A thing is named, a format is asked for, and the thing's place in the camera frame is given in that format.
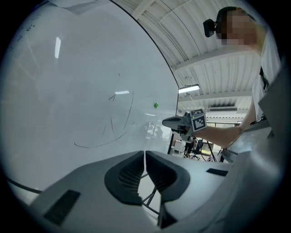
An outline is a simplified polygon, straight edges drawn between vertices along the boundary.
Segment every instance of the black pants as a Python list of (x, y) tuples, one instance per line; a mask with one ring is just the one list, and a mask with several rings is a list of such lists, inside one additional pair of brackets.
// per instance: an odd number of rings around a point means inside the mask
[(194, 147), (194, 143), (186, 142), (184, 151), (187, 151), (187, 153), (190, 154), (193, 147)]

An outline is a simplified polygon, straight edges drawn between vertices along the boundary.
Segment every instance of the ceiling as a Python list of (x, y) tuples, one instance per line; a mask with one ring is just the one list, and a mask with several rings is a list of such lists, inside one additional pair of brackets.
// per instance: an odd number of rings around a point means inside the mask
[[(115, 0), (153, 38), (173, 70), (179, 87), (200, 90), (179, 95), (178, 115), (203, 108), (208, 122), (237, 123), (251, 104), (251, 87), (260, 57), (251, 50), (222, 46), (205, 37), (203, 22), (216, 20), (219, 9), (238, 6), (264, 24), (246, 2), (238, 0)], [(208, 114), (210, 107), (236, 106), (238, 112)]]

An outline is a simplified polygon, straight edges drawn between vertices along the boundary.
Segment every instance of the whiteboard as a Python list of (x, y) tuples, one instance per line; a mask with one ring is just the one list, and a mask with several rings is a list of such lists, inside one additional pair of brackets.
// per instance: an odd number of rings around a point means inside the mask
[(132, 151), (167, 153), (171, 130), (161, 121), (176, 114), (173, 74), (135, 20), (109, 1), (96, 4), (78, 14), (41, 6), (7, 49), (1, 161), (22, 185), (43, 190), (77, 167)]

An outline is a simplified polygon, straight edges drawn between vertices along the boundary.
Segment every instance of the white table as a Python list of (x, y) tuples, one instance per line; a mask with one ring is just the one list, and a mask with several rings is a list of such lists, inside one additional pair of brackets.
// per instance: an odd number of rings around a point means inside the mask
[(181, 142), (179, 140), (176, 140), (176, 142), (175, 142), (175, 151), (178, 151), (179, 154), (180, 154), (180, 152), (184, 151), (185, 145), (186, 145), (185, 142)]

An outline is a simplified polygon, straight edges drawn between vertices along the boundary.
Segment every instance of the neck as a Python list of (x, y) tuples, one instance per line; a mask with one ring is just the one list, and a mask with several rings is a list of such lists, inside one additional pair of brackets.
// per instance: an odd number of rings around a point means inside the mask
[(250, 48), (255, 50), (259, 54), (259, 56), (261, 56), (263, 46), (265, 43), (265, 38), (267, 35), (267, 29), (266, 27), (257, 23), (255, 24), (255, 29), (256, 29), (256, 43), (251, 45)]

